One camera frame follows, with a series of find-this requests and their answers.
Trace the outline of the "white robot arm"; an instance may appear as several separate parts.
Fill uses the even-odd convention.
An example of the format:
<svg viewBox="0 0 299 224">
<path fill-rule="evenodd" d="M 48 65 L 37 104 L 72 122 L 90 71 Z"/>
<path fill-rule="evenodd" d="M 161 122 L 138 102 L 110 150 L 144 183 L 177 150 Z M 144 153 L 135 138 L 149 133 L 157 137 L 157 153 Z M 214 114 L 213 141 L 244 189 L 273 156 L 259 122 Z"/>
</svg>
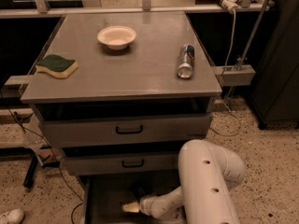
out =
<svg viewBox="0 0 299 224">
<path fill-rule="evenodd" d="M 230 189 L 242 183 L 245 171 L 232 150 L 192 140 L 178 154 L 178 188 L 162 196 L 145 195 L 121 209 L 153 217 L 157 224 L 240 224 Z"/>
</svg>

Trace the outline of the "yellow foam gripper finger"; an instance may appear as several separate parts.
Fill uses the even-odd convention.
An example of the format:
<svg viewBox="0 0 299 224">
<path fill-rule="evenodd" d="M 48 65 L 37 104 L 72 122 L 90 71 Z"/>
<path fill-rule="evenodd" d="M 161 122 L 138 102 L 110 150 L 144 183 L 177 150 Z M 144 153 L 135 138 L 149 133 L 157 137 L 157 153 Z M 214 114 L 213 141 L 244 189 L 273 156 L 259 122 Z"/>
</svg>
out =
<svg viewBox="0 0 299 224">
<path fill-rule="evenodd" d="M 138 213 L 140 211 L 139 202 L 124 203 L 121 210 L 126 213 Z"/>
</svg>

